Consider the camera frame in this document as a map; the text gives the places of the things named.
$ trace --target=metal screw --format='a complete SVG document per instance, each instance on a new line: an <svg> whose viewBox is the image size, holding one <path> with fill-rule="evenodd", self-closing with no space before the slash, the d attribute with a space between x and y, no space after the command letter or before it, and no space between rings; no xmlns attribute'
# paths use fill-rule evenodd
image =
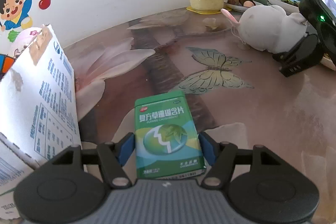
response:
<svg viewBox="0 0 336 224"><path fill-rule="evenodd" d="M127 186L127 184L129 183L129 180L127 178L115 178L112 180L112 183L115 186L123 187L123 186Z"/></svg>
<svg viewBox="0 0 336 224"><path fill-rule="evenodd" d="M215 177L209 177L204 180L204 183L208 186L218 186L221 183L221 180Z"/></svg>

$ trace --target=green oval graphic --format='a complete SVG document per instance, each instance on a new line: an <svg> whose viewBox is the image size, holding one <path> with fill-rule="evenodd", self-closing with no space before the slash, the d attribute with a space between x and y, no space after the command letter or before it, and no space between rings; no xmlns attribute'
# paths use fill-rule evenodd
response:
<svg viewBox="0 0 336 224"><path fill-rule="evenodd" d="M164 124L149 130L143 138L147 152L154 155L167 155L181 149L188 135L183 127L176 124Z"/></svg>

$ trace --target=green medicine box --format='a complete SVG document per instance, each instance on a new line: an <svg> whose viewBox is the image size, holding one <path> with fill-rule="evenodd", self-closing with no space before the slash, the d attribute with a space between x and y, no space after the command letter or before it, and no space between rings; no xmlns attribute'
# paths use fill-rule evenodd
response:
<svg viewBox="0 0 336 224"><path fill-rule="evenodd" d="M135 102L138 178L181 179L205 172L193 118L182 91Z"/></svg>

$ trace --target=egg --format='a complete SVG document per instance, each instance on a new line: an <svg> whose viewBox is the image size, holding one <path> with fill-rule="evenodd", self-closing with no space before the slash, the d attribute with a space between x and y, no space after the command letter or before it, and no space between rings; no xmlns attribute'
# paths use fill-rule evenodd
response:
<svg viewBox="0 0 336 224"><path fill-rule="evenodd" d="M252 1L245 1L244 2L244 7L253 7L254 6L254 4L253 4L253 2Z"/></svg>

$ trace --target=rubik's cube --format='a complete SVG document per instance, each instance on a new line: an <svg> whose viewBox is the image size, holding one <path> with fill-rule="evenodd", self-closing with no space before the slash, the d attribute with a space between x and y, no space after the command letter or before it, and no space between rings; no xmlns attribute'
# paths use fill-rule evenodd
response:
<svg viewBox="0 0 336 224"><path fill-rule="evenodd" d="M14 58L9 57L8 55L0 54L0 80L4 77L6 72L14 63Z"/></svg>

